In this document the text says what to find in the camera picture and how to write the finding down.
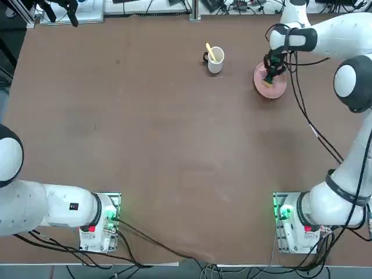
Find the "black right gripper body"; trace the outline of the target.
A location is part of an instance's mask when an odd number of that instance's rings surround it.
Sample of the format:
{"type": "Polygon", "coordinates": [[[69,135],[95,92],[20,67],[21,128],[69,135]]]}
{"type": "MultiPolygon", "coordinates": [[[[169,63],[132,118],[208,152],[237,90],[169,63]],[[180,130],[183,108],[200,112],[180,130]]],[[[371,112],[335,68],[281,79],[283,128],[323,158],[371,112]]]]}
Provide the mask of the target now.
{"type": "Polygon", "coordinates": [[[279,52],[270,50],[268,53],[268,56],[269,56],[268,58],[269,68],[273,70],[274,69],[276,70],[285,69],[285,60],[287,57],[287,52],[279,53],[279,52]]]}

